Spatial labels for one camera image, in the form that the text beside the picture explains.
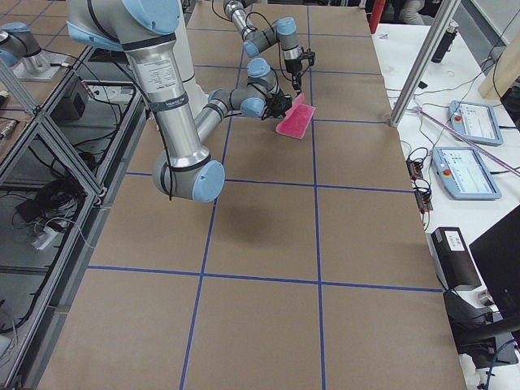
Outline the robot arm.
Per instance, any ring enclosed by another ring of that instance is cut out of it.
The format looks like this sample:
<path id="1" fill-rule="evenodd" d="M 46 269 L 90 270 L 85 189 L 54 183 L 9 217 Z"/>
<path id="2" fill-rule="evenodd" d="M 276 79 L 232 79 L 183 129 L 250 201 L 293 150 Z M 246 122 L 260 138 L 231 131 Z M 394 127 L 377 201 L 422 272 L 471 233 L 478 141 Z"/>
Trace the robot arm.
<path id="1" fill-rule="evenodd" d="M 247 67 L 245 88 L 215 90 L 194 115 L 174 54 L 176 32 L 184 22 L 177 1 L 70 1 L 67 8 L 72 39 L 125 53 L 161 134 L 165 150 L 153 178 L 169 197 L 212 202 L 219 196 L 225 170 L 203 142 L 230 112 L 277 118 L 293 105 L 269 64 L 256 58 Z"/>
<path id="2" fill-rule="evenodd" d="M 284 61 L 285 72 L 290 76 L 292 88 L 302 91 L 302 77 L 309 67 L 314 66 L 315 52 L 305 50 L 299 44 L 297 25 L 293 17 L 284 17 L 273 22 L 267 21 L 267 27 L 259 29 L 251 20 L 253 11 L 247 12 L 252 1 L 223 1 L 225 18 L 234 24 L 243 41 L 245 53 L 251 58 L 258 57 L 272 46 L 279 46 L 279 60 Z"/>

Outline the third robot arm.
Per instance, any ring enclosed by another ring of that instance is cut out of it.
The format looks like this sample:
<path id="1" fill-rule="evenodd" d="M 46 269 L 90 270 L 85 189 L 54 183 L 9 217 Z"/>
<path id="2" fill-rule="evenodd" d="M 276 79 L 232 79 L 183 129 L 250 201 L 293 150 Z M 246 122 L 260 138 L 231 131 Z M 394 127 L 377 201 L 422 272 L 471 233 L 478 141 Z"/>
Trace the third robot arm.
<path id="1" fill-rule="evenodd" d="M 1 60 L 14 69 L 20 80 L 50 81 L 58 72 L 28 25 L 22 22 L 1 26 Z"/>

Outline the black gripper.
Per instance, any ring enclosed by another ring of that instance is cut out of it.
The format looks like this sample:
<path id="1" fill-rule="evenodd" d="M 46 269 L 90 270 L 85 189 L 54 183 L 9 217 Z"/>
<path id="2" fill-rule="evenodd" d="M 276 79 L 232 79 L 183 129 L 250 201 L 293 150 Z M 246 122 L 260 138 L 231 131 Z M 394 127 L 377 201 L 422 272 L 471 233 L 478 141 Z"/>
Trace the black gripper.
<path id="1" fill-rule="evenodd" d="M 292 108 L 292 96 L 284 93 L 277 93 L 266 100 L 263 111 L 263 119 L 284 118 L 286 112 Z"/>
<path id="2" fill-rule="evenodd" d="M 303 72 L 302 57 L 285 59 L 284 65 L 286 71 L 292 77 L 292 87 L 296 92 L 302 91 L 302 80 L 301 75 Z"/>

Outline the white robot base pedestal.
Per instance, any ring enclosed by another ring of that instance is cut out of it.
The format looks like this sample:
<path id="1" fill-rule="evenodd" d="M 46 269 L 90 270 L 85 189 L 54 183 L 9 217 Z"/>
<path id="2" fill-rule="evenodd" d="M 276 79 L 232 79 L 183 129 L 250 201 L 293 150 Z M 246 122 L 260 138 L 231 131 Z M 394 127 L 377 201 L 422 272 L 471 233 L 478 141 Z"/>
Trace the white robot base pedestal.
<path id="1" fill-rule="evenodd" d="M 174 44 L 173 53 L 184 90 L 188 94 L 188 104 L 193 116 L 197 116 L 202 111 L 203 106 L 208 102 L 208 95 L 204 93 L 196 80 L 181 1 L 177 0 L 176 3 L 180 9 L 180 22 L 175 29 L 176 42 Z"/>

